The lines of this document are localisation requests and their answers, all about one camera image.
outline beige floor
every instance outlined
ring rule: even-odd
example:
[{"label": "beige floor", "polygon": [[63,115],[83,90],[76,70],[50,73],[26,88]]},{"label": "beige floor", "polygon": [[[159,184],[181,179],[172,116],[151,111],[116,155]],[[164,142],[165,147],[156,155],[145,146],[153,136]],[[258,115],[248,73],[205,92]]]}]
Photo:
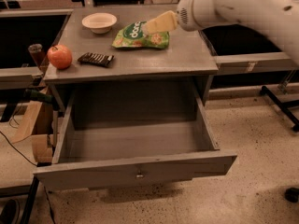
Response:
[{"label": "beige floor", "polygon": [[[227,176],[143,188],[53,192],[49,198],[56,223],[298,223],[299,203],[288,203],[283,195],[285,189],[299,187],[299,133],[258,90],[239,98],[246,92],[213,91],[206,104],[215,140],[221,149],[238,154]],[[298,95],[298,86],[294,90]],[[8,138],[16,131],[8,123],[1,123],[0,130]],[[35,167],[3,137],[0,144],[0,187],[29,183]],[[16,148],[33,161],[30,137]],[[25,198],[18,198],[21,208]],[[51,223],[42,184],[30,223]]]}]

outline white bowl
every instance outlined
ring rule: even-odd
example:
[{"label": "white bowl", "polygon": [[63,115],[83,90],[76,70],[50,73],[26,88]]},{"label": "white bowl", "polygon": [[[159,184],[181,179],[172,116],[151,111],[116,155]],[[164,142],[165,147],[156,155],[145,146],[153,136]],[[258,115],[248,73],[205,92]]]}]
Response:
[{"label": "white bowl", "polygon": [[111,30],[117,18],[109,13],[93,13],[82,20],[83,26],[90,28],[96,34],[104,34]]}]

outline red apple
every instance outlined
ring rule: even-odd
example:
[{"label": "red apple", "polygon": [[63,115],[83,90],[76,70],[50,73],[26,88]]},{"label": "red apple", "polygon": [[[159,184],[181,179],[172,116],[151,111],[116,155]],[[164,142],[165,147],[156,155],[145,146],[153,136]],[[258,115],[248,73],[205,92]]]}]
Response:
[{"label": "red apple", "polygon": [[72,51],[64,45],[50,47],[47,52],[49,62],[57,69],[66,69],[72,63]]}]

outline bag of chips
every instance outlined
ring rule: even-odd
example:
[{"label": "bag of chips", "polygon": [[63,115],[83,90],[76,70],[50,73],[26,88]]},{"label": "bag of chips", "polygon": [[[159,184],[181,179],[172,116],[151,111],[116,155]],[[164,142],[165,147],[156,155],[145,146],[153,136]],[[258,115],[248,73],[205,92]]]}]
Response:
[{"label": "bag of chips", "polygon": [[145,21],[138,21],[119,30],[112,46],[117,49],[167,48],[169,45],[169,33],[143,35],[141,26],[144,23]]}]

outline gray tabletop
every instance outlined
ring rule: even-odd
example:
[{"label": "gray tabletop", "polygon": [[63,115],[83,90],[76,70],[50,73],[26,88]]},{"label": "gray tabletop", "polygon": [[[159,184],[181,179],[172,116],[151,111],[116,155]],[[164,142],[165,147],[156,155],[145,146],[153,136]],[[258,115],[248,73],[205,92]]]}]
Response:
[{"label": "gray tabletop", "polygon": [[[216,74],[218,67],[206,43],[197,31],[186,32],[180,27],[170,32],[167,49],[120,50],[112,47],[118,31],[137,21],[148,21],[176,5],[131,5],[74,9],[64,28],[60,44],[73,52],[72,65],[57,70],[51,64],[44,77],[46,83],[62,84],[135,77],[196,76]],[[96,12],[107,12],[118,19],[104,35],[83,27],[82,19]],[[109,68],[80,64],[77,58],[86,52],[114,55]]]}]

